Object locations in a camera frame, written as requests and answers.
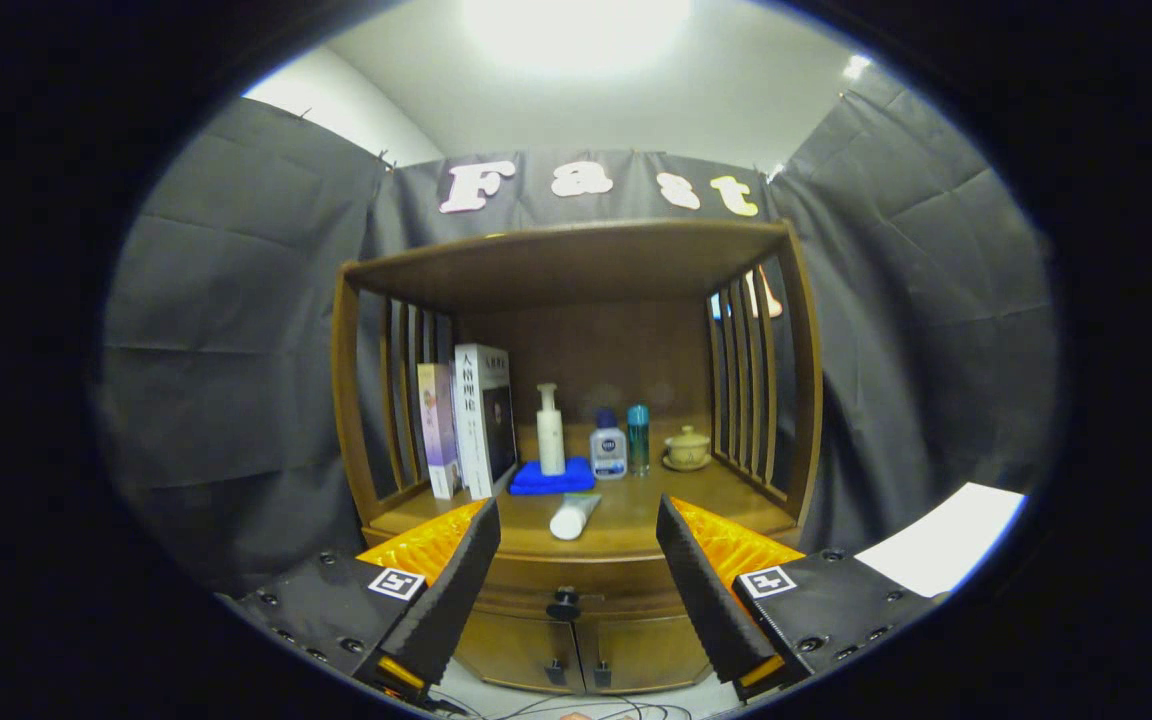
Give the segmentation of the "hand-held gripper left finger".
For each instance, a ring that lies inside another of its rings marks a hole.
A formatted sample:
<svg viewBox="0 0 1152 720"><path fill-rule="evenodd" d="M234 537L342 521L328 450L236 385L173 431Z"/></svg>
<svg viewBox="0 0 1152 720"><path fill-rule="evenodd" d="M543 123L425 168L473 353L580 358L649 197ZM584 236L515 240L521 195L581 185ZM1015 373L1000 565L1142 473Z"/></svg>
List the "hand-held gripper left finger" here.
<svg viewBox="0 0 1152 720"><path fill-rule="evenodd" d="M227 607L312 664L425 706L499 543L498 502L485 498L362 553L319 550Z"/></svg>

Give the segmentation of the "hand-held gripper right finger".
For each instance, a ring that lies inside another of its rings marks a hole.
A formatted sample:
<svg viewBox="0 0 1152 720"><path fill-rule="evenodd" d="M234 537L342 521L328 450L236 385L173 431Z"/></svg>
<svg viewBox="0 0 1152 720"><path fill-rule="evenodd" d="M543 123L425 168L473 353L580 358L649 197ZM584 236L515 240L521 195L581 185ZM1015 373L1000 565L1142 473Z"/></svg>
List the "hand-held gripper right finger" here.
<svg viewBox="0 0 1152 720"><path fill-rule="evenodd" d="M681 498L655 537L708 664L740 700L867 655L937 602L842 550L803 553Z"/></svg>

